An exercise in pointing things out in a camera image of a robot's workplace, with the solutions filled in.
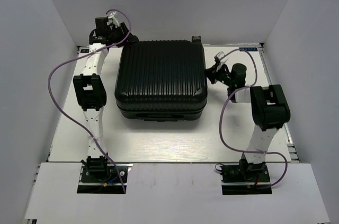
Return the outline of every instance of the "power cord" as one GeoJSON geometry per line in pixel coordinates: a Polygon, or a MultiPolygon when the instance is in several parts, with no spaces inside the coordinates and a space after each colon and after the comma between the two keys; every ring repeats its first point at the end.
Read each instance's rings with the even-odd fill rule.
{"type": "MultiPolygon", "coordinates": [[[[238,153],[248,153],[248,154],[264,154],[264,153],[265,153],[264,151],[239,150],[239,149],[236,149],[236,148],[234,148],[234,147],[231,147],[231,146],[229,146],[229,145],[225,142],[225,140],[224,140],[224,138],[223,138],[223,136],[222,136],[222,119],[223,119],[223,117],[224,117],[224,112],[225,112],[225,109],[226,109],[227,104],[229,103],[229,101],[231,100],[231,98],[232,98],[237,92],[242,91],[242,90],[245,90],[245,89],[247,89],[247,88],[250,88],[250,87],[254,86],[254,85],[256,84],[257,80],[258,80],[258,71],[257,71],[257,68],[256,68],[255,61],[254,61],[254,59],[253,59],[253,56],[252,56],[247,50],[245,50],[245,49],[234,49],[234,50],[230,51],[229,53],[225,54],[222,58],[220,58],[220,60],[226,58],[226,57],[229,56],[231,53],[236,52],[236,51],[243,51],[243,52],[246,52],[246,53],[249,55],[250,59],[252,60],[253,66],[254,66],[254,70],[255,70],[255,79],[254,79],[254,83],[253,83],[252,85],[250,85],[250,86],[244,86],[244,87],[242,87],[242,88],[239,88],[239,89],[235,90],[235,91],[232,92],[232,93],[228,96],[228,98],[226,99],[224,105],[222,106],[221,114],[220,114],[220,119],[219,119],[219,135],[220,135],[220,139],[221,139],[221,142],[224,144],[224,146],[226,146],[228,149],[230,149],[230,150],[232,150],[232,151],[236,151],[236,152],[238,152],[238,153]]],[[[277,184],[285,177],[285,174],[286,174],[287,168],[288,168],[288,161],[287,161],[286,157],[285,157],[283,154],[281,154],[281,153],[279,153],[279,152],[276,152],[276,151],[268,151],[268,152],[266,152],[266,154],[267,154],[267,155],[276,154],[276,155],[281,156],[281,157],[283,158],[284,162],[285,162],[285,168],[284,168],[284,171],[283,171],[282,175],[280,176],[280,178],[279,178],[277,181],[275,181],[274,183],[272,183],[272,184],[269,185],[269,186],[261,187],[261,189],[267,189],[267,188],[270,188],[270,187],[273,187],[273,186],[277,185],[277,184]]]]}
{"type": "Polygon", "coordinates": [[[128,38],[128,36],[129,36],[129,34],[131,33],[131,30],[132,30],[132,25],[131,25],[130,20],[128,19],[128,17],[127,17],[124,13],[122,13],[122,12],[119,11],[119,10],[115,10],[115,9],[114,9],[114,10],[108,10],[108,11],[106,12],[106,14],[108,14],[108,13],[111,12],[111,11],[119,12],[120,14],[122,14],[122,15],[127,19],[128,24],[129,24],[129,30],[128,30],[127,35],[126,35],[121,41],[119,41],[119,42],[117,42],[117,43],[113,43],[113,44],[111,44],[111,45],[109,45],[109,46],[106,46],[106,47],[98,48],[98,49],[96,49],[96,50],[94,50],[94,51],[92,51],[92,52],[90,52],[90,53],[88,53],[88,54],[86,54],[86,55],[84,55],[84,56],[80,56],[80,57],[77,57],[77,58],[74,58],[74,59],[71,59],[71,60],[68,60],[68,61],[64,61],[63,63],[59,64],[59,65],[58,65],[57,67],[55,67],[55,68],[51,71],[51,73],[49,74],[47,85],[48,85],[48,92],[49,92],[49,95],[50,95],[50,97],[51,97],[51,99],[52,99],[54,105],[55,105],[55,106],[57,107],[57,109],[60,111],[60,113],[63,114],[66,118],[70,119],[70,120],[71,120],[72,122],[74,122],[75,124],[79,125],[81,128],[83,128],[83,129],[84,129],[84,130],[92,137],[94,143],[96,144],[97,148],[98,148],[99,151],[102,153],[102,155],[103,155],[105,158],[107,158],[107,159],[110,161],[110,163],[112,163],[112,164],[114,165],[114,168],[115,168],[115,170],[117,171],[119,180],[120,180],[120,182],[121,182],[122,190],[123,190],[124,194],[126,194],[126,190],[125,190],[125,187],[124,187],[124,184],[123,184],[123,181],[122,181],[122,177],[121,177],[121,175],[120,175],[120,171],[119,171],[117,165],[115,164],[115,162],[114,162],[114,161],[112,160],[112,158],[111,158],[110,156],[108,156],[108,154],[105,153],[105,151],[101,148],[101,146],[99,145],[97,139],[94,137],[93,133],[92,133],[86,126],[82,125],[80,122],[78,122],[77,120],[75,120],[74,118],[72,118],[70,115],[68,115],[68,114],[62,109],[62,107],[60,107],[60,105],[59,105],[58,102],[56,101],[56,99],[55,99],[55,97],[54,97],[54,95],[53,95],[52,89],[51,89],[51,79],[52,79],[52,76],[53,76],[53,74],[55,73],[55,71],[56,71],[57,69],[59,69],[60,67],[62,67],[63,65],[66,65],[66,64],[68,64],[68,63],[70,63],[70,62],[77,61],[77,60],[80,60],[80,59],[83,59],[83,58],[92,56],[92,55],[94,55],[96,52],[100,52],[100,51],[102,51],[102,50],[104,50],[104,49],[108,49],[108,48],[111,48],[111,47],[113,47],[113,46],[117,46],[117,45],[119,45],[119,44],[122,44],[122,43],[128,38]]]}

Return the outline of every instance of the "white table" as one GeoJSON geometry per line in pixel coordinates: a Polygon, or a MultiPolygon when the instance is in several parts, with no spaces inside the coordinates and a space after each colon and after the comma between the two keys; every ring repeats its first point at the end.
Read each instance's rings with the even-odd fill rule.
{"type": "MultiPolygon", "coordinates": [[[[283,164],[268,164],[276,180],[283,164]]],[[[76,194],[81,163],[43,163],[26,219],[37,224],[316,224],[328,216],[310,164],[290,164],[271,195],[222,195],[214,164],[134,164],[127,193],[76,194]]]]}
{"type": "MultiPolygon", "coordinates": [[[[206,67],[214,64],[214,55],[225,53],[234,47],[205,47],[206,67]]],[[[108,100],[103,113],[104,139],[110,156],[116,162],[238,162],[241,154],[227,149],[220,141],[218,124],[221,107],[227,98],[227,87],[221,83],[208,84],[208,102],[200,119],[179,122],[145,122],[129,120],[122,116],[114,98],[121,49],[111,49],[102,69],[101,78],[108,100]]],[[[258,52],[251,52],[258,68],[257,85],[267,86],[267,77],[258,52]]],[[[247,83],[254,80],[253,64],[244,52],[229,56],[227,65],[234,63],[247,66],[247,83]]],[[[79,60],[74,71],[78,75],[86,59],[79,60]]],[[[65,111],[78,121],[84,122],[78,106],[73,84],[70,85],[65,111]]],[[[245,149],[254,129],[250,104],[230,103],[223,122],[224,139],[233,147],[245,149]]],[[[269,151],[278,151],[291,161],[287,149],[287,136],[280,130],[269,151]]],[[[87,155],[86,132],[60,117],[50,151],[50,162],[78,162],[87,155]]],[[[267,156],[268,162],[281,162],[276,155],[267,156]]]]}

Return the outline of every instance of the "suitcase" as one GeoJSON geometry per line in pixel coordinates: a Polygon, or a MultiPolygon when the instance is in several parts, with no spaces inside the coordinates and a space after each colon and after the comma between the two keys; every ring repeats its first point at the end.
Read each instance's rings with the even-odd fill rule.
{"type": "Polygon", "coordinates": [[[196,120],[207,102],[205,68],[200,37],[127,45],[115,85],[117,106],[129,119],[196,120]]]}

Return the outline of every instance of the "black sticker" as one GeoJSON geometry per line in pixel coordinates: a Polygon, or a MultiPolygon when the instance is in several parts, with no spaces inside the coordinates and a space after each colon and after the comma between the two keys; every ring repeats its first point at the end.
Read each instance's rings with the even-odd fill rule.
{"type": "Polygon", "coordinates": [[[244,50],[246,50],[247,52],[256,52],[256,51],[258,51],[258,49],[256,48],[256,47],[252,47],[252,48],[239,48],[239,49],[244,49],[244,50]]]}
{"type": "Polygon", "coordinates": [[[80,53],[89,53],[89,52],[90,52],[90,50],[88,48],[80,50],[80,53]]]}

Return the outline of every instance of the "black suitcase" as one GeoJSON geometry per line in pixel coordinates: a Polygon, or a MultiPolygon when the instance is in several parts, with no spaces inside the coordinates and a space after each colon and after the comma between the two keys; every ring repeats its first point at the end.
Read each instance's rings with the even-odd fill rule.
{"type": "Polygon", "coordinates": [[[122,49],[115,99],[122,115],[147,121],[196,120],[207,102],[200,37],[139,41],[122,49]]]}

